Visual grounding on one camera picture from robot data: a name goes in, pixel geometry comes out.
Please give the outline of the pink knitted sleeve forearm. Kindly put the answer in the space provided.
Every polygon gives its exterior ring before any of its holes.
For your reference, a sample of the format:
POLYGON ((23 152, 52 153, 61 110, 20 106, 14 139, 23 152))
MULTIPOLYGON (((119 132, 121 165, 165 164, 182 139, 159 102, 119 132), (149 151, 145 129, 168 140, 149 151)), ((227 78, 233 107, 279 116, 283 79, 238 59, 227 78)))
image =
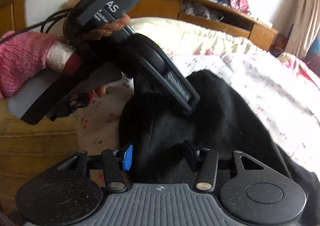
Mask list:
POLYGON ((8 98, 31 77, 49 67, 73 75, 81 59, 62 37, 28 31, 1 44, 1 98, 8 98))

